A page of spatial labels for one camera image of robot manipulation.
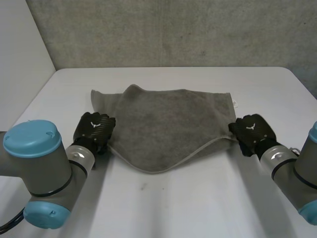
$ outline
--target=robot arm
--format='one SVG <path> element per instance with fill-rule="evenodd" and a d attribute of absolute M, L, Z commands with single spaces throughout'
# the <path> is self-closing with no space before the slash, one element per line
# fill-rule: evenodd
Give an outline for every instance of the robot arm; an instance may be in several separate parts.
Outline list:
<path fill-rule="evenodd" d="M 264 170 L 304 219 L 317 225 L 317 122 L 299 157 L 276 141 L 260 115 L 245 116 L 229 125 L 245 156 L 257 154 Z"/>
<path fill-rule="evenodd" d="M 114 127 L 114 118 L 85 113 L 66 150 L 56 126 L 46 120 L 24 122 L 0 134 L 0 176 L 23 179 L 31 194 L 23 212 L 29 223 L 44 229 L 64 224 Z"/>

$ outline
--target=black band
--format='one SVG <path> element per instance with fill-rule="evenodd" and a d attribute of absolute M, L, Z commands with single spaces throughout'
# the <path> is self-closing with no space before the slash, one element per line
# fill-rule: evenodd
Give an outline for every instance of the black band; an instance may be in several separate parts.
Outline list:
<path fill-rule="evenodd" d="M 73 165 L 76 165 L 76 166 L 78 166 L 79 168 L 81 168 L 81 170 L 85 173 L 86 178 L 87 178 L 88 174 L 87 174 L 87 170 L 85 169 L 84 166 L 82 166 L 81 164 L 79 164 L 78 162 L 73 161 L 73 160 L 69 160 L 69 163 L 70 163 L 70 164 L 73 164 Z"/>
<path fill-rule="evenodd" d="M 56 190 L 54 190 L 54 191 L 47 192 L 47 193 L 42 193 L 42 194 L 36 194 L 36 193 L 32 193 L 32 192 L 30 192 L 30 191 L 29 191 L 29 193 L 30 193 L 32 196 L 34 196 L 34 197 L 48 197 L 48 196 L 52 196 L 52 195 L 54 195 L 54 194 L 56 194 L 56 193 L 62 191 L 64 188 L 66 188 L 66 187 L 70 184 L 72 178 L 73 178 L 73 172 L 71 173 L 71 175 L 70 175 L 68 181 L 67 181 L 62 187 L 60 187 L 60 188 L 58 188 L 58 189 L 56 189 Z"/>
<path fill-rule="evenodd" d="M 297 159 L 288 159 L 288 160 L 284 160 L 283 162 L 279 163 L 275 168 L 274 170 L 272 171 L 272 179 L 274 180 L 274 175 L 275 173 L 278 171 L 279 168 L 281 168 L 283 165 L 286 165 L 287 163 L 290 163 L 290 162 L 294 162 L 296 161 Z"/>
<path fill-rule="evenodd" d="M 299 180 L 300 182 L 306 184 L 307 186 L 309 186 L 309 187 L 311 187 L 311 188 L 317 189 L 317 185 L 315 185 L 315 184 L 313 184 L 313 183 L 311 183 L 311 182 L 308 182 L 306 179 L 304 179 L 302 176 L 300 176 L 300 175 L 297 173 L 295 167 L 294 167 L 294 169 L 293 169 L 293 172 L 294 172 L 296 178 L 298 178 L 298 180 Z"/>

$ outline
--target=black cable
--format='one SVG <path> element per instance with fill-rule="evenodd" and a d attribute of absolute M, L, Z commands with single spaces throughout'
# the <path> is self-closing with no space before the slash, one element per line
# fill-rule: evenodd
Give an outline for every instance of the black cable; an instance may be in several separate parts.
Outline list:
<path fill-rule="evenodd" d="M 0 227 L 0 235 L 11 230 L 13 227 L 18 225 L 24 219 L 23 211 L 24 211 L 24 208 L 14 218 L 12 218 L 9 222 L 7 222 L 6 224 L 4 224 L 3 226 Z"/>

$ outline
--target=metal cylinder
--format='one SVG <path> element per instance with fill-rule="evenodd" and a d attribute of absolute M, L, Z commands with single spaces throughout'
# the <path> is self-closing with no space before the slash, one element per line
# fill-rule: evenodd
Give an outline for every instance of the metal cylinder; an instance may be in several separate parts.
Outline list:
<path fill-rule="evenodd" d="M 33 196 L 49 196 L 71 181 L 72 170 L 54 123 L 31 120 L 3 137 L 5 155 Z"/>
<path fill-rule="evenodd" d="M 295 163 L 295 170 L 304 180 L 317 186 L 317 143 L 310 136 Z"/>
<path fill-rule="evenodd" d="M 32 159 L 10 155 L 14 167 L 32 195 L 45 196 L 70 182 L 72 171 L 63 143 L 53 152 Z"/>

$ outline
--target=dark spot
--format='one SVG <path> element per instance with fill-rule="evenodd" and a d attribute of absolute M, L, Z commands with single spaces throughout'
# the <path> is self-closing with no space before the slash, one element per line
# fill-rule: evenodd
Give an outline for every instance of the dark spot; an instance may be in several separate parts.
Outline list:
<path fill-rule="evenodd" d="M 145 183 L 142 185 L 142 187 L 141 187 L 141 191 L 143 191 L 143 190 L 146 188 L 147 185 L 148 185 L 148 184 L 145 182 Z"/>

